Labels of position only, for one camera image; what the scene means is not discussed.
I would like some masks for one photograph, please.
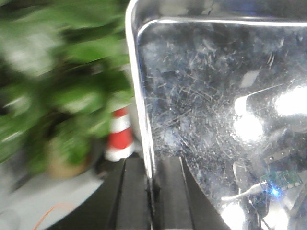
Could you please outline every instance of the green circuit board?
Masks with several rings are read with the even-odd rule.
[[[260,178],[261,181],[267,181],[268,184],[281,191],[300,186],[302,180],[296,171],[277,171],[270,172]]]

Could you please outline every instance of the reflective stripe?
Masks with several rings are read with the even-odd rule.
[[[117,162],[122,158],[127,158],[133,153],[133,143],[125,149],[110,147],[106,150],[105,158],[108,161]]]
[[[111,121],[111,133],[119,133],[131,126],[129,115],[113,118]]]

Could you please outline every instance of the blue led light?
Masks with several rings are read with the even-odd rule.
[[[278,191],[274,188],[274,189],[272,189],[272,193],[276,196],[276,195],[278,195]]]
[[[274,195],[274,196],[279,196],[279,191],[275,188],[272,188],[271,190],[271,193]]]

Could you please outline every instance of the white cable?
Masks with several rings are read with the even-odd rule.
[[[245,192],[240,193],[238,195],[223,196],[221,198],[221,200],[222,201],[232,201],[232,200],[239,199],[239,198],[242,198],[242,197],[245,197],[245,196],[256,195],[258,193],[261,193],[261,192],[267,190],[267,188],[268,188],[268,183],[266,181],[261,182],[261,183],[258,183],[258,184],[254,184],[251,188],[249,188]]]

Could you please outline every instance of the red and white traffic cone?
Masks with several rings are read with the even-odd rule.
[[[111,121],[111,130],[105,158],[117,162],[129,157],[134,151],[131,123],[126,107],[116,110]]]

